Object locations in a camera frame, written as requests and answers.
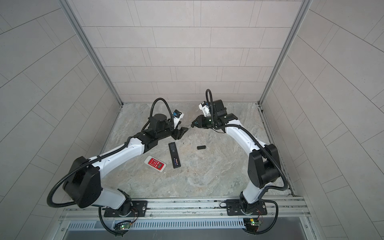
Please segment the black remote control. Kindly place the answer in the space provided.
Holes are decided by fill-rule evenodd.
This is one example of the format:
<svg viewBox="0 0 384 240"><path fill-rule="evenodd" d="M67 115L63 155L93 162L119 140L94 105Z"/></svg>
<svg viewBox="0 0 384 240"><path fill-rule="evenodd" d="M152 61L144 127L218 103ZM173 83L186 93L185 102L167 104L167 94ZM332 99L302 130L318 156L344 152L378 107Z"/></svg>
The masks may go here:
<svg viewBox="0 0 384 240"><path fill-rule="evenodd" d="M169 143L169 149L170 149L173 168L176 169L181 167L181 162L180 162L176 143L175 142Z"/></svg>

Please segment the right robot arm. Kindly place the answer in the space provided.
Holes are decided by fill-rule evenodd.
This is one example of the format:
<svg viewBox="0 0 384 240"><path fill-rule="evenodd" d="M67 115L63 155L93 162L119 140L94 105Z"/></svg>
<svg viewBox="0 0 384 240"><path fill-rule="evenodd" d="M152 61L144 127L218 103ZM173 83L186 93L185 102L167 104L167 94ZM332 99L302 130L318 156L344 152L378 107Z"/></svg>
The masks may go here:
<svg viewBox="0 0 384 240"><path fill-rule="evenodd" d="M249 155L249 183L240 193L240 205L245 213L253 212L263 195L273 189L272 185L282 173L277 148L259 142L238 120L234 114L228 114L221 100L202 102L199 109L203 114L198 116L191 127L200 129L222 130L232 137Z"/></svg>

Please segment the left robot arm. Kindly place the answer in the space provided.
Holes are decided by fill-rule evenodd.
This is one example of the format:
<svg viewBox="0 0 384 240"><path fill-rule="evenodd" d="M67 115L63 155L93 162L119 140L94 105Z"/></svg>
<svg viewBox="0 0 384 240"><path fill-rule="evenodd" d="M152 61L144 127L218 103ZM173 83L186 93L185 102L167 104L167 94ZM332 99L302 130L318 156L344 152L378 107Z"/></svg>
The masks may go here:
<svg viewBox="0 0 384 240"><path fill-rule="evenodd" d="M76 159L71 167L71 176L63 183L64 191L80 208L108 207L127 215L132 208L131 197L122 190L102 187L102 179L117 167L154 148L159 140L168 137L179 140L188 130L178 128L183 117L184 113L178 110L170 119L156 114L149 118L147 129L129 137L123 145L90 159Z"/></svg>

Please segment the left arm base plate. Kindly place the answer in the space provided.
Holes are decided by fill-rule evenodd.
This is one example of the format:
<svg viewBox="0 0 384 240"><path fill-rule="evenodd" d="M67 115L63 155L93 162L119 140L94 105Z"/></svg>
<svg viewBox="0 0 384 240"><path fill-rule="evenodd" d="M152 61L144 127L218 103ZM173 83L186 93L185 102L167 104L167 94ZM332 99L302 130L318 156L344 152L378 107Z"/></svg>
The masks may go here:
<svg viewBox="0 0 384 240"><path fill-rule="evenodd" d="M130 201L124 203L119 209L104 208L104 217L106 218L137 218L144 217L148 207L147 201Z"/></svg>

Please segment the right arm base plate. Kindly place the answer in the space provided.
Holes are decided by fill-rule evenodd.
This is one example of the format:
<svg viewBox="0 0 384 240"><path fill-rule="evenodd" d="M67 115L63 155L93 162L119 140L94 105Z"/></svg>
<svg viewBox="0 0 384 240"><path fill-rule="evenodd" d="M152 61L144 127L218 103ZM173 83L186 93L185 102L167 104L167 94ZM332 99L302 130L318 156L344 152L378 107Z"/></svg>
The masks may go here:
<svg viewBox="0 0 384 240"><path fill-rule="evenodd" d="M228 216L266 216L268 214L266 204L262 200L249 204L246 200L228 199L221 202L220 207L227 210Z"/></svg>

